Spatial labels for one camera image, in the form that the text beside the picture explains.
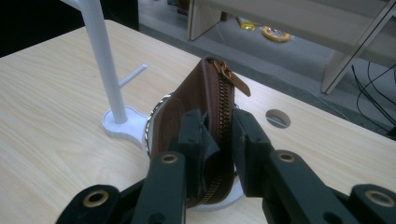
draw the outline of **light wood tabletop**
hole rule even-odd
[[[199,58],[112,21],[106,22],[124,103],[148,115]],[[0,59],[0,223],[54,223],[73,197],[96,185],[124,190],[145,177],[148,158],[132,142],[108,137],[109,109],[85,28]],[[349,194],[373,183],[396,191],[396,142],[240,76],[251,112],[276,149],[302,156],[330,187]],[[290,117],[278,129],[265,118]],[[187,212],[187,223],[264,223],[261,200],[242,198],[216,212]]]

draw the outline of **leather zipper pull tab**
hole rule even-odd
[[[233,71],[228,67],[227,63],[224,61],[214,61],[214,67],[220,76],[225,77],[225,79],[232,85],[234,85],[238,90],[244,93],[246,96],[250,96],[250,88],[248,85],[242,81]]]

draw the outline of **gray carpet floor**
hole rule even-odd
[[[386,134],[395,126],[361,94],[352,69],[349,69],[331,94],[320,91],[331,49],[297,36],[293,36],[287,43],[276,43],[266,39],[260,27],[255,31],[240,29],[235,18],[221,21],[194,41],[189,41],[188,17],[178,14],[177,7],[168,5],[166,0],[139,0],[138,3],[140,32],[146,35],[199,57],[220,57],[238,74],[375,133]],[[357,60],[354,64],[357,77],[363,86],[370,82],[367,76],[368,63]],[[371,63],[371,79],[387,69]],[[389,100],[380,95],[373,85],[369,85],[366,90],[396,119],[396,105],[393,103],[396,102],[394,70],[379,77],[374,84]]]

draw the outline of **zipper teeth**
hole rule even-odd
[[[219,144],[219,148],[224,148],[228,143],[231,135],[231,113],[229,111],[230,101],[229,101],[229,91],[228,91],[228,84],[224,77],[219,76],[219,138],[217,142]],[[219,186],[221,185],[223,180],[223,175],[219,174],[218,176],[214,177],[210,181],[209,188],[204,195],[204,198],[198,202],[196,205],[201,203],[206,203],[210,199],[213,198],[215,193],[218,191]]]

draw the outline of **wallet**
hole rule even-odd
[[[233,186],[231,137],[235,87],[250,95],[248,86],[230,70],[226,62],[204,57],[153,118],[152,158],[166,151],[171,139],[178,137],[183,114],[197,108],[206,115],[205,126],[219,147],[219,153],[206,163],[205,192],[187,199],[187,207],[219,203],[228,196]]]

